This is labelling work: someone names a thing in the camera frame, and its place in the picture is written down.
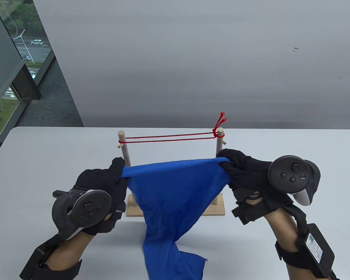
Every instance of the window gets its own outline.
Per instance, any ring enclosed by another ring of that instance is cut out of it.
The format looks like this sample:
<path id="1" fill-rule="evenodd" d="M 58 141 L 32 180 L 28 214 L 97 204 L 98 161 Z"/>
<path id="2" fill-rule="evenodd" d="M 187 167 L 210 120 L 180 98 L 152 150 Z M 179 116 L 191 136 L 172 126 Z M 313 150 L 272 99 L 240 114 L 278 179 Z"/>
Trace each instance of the window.
<path id="1" fill-rule="evenodd" d="M 12 87 L 9 87 L 0 99 L 0 134 L 11 119 L 19 103 L 20 100 L 17 97 L 17 93 Z"/>
<path id="2" fill-rule="evenodd" d="M 0 0 L 0 17 L 33 78 L 52 48 L 32 0 Z"/>

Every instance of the black glove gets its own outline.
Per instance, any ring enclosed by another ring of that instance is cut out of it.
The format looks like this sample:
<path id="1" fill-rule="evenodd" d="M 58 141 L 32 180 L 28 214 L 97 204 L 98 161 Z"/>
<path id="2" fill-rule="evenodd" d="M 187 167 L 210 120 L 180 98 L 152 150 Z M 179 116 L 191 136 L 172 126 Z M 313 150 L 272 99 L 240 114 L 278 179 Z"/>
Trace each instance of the black glove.
<path id="1" fill-rule="evenodd" d="M 226 157 L 233 162 L 233 164 L 221 162 L 220 165 L 231 177 L 232 182 L 228 185 L 237 200 L 236 204 L 247 209 L 256 207 L 246 205 L 245 202 L 255 192 L 259 192 L 260 196 L 263 197 L 263 201 L 258 205 L 264 215 L 283 206 L 293 204 L 286 193 L 279 192 L 271 187 L 267 173 L 272 162 L 256 160 L 244 155 L 241 151 L 232 149 L 223 149 L 216 157 Z"/>
<path id="2" fill-rule="evenodd" d="M 88 169 L 79 175 L 75 186 L 89 190 L 103 190 L 111 196 L 109 213 L 112 214 L 108 220 L 102 220 L 89 228 L 83 228 L 82 232 L 89 235 L 110 232 L 114 228 L 117 219 L 122 215 L 115 212 L 117 210 L 121 212 L 125 211 L 128 178 L 121 178 L 124 166 L 125 161 L 121 157 L 118 157 L 113 159 L 108 169 Z"/>

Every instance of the street lamp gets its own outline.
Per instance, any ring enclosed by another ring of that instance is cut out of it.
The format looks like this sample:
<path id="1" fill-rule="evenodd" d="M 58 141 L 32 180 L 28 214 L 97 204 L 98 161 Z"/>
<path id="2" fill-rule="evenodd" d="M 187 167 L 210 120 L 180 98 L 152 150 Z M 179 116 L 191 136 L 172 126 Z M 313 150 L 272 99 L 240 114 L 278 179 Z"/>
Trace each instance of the street lamp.
<path id="1" fill-rule="evenodd" d="M 29 49 L 28 49 L 27 46 L 26 46 L 26 43 L 23 41 L 23 38 L 22 38 L 22 35 L 23 35 L 23 33 L 24 33 L 25 31 L 26 31 L 26 29 L 24 29 L 24 30 L 22 31 L 22 33 L 19 34 L 19 36 L 13 38 L 13 40 L 18 39 L 18 38 L 21 38 L 21 40 L 22 40 L 22 42 L 23 42 L 23 45 L 25 46 L 25 48 L 26 48 L 28 54 L 30 55 L 30 58 L 31 58 L 31 60 L 32 60 L 32 63 L 35 65 L 35 62 L 34 62 L 34 60 L 32 59 L 31 53 L 30 53 Z"/>

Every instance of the red rope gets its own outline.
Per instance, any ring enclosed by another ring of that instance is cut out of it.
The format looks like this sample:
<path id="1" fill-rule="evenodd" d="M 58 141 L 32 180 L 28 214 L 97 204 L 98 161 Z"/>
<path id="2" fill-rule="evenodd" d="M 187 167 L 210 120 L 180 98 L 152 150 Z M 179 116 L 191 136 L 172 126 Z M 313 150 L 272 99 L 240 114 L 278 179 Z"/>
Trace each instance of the red rope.
<path id="1" fill-rule="evenodd" d="M 177 135 L 161 135 L 161 136 L 141 136 L 141 137 L 126 137 L 126 139 L 144 139 L 144 138 L 161 138 L 161 137 L 180 137 L 180 136 L 193 136 L 193 135 L 206 135 L 212 134 L 212 137 L 203 137 L 203 138 L 189 138 L 189 139 L 171 139 L 171 140 L 147 140 L 147 141 L 130 141 L 130 142 L 121 142 L 121 144 L 129 144 L 129 143 L 149 143 L 149 142 L 170 142 L 170 141 L 186 141 L 186 140 L 202 140 L 202 139 L 214 139 L 214 138 L 223 138 L 222 136 L 218 136 L 217 129 L 220 127 L 222 123 L 227 121 L 227 119 L 222 119 L 225 116 L 225 113 L 221 112 L 221 116 L 219 117 L 218 122 L 216 123 L 212 132 L 203 132 L 203 133 L 190 133 L 190 134 L 177 134 Z"/>

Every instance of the wooden base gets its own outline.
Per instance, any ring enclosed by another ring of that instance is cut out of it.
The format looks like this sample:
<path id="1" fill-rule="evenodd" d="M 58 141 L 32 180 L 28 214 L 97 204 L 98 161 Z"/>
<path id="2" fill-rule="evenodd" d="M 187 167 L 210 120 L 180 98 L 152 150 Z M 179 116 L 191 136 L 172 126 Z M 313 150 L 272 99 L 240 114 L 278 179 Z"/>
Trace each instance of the wooden base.
<path id="1" fill-rule="evenodd" d="M 217 199 L 217 204 L 210 204 L 202 216 L 225 216 L 223 194 L 220 193 Z M 143 211 L 136 204 L 132 195 L 128 195 L 127 217 L 143 217 Z"/>

